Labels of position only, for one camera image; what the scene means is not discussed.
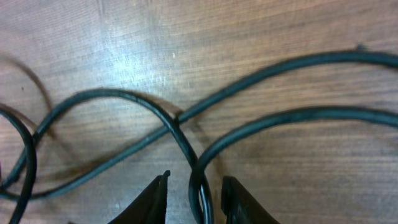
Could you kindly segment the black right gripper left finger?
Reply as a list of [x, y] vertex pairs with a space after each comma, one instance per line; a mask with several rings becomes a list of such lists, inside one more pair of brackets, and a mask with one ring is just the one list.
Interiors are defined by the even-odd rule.
[[169, 176], [169, 170], [162, 175], [158, 175], [109, 224], [165, 224]]

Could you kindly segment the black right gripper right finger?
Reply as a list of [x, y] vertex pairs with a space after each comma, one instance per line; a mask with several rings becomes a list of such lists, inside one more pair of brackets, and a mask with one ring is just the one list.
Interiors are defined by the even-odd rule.
[[221, 209], [226, 215], [226, 224], [279, 224], [232, 176], [223, 177]]

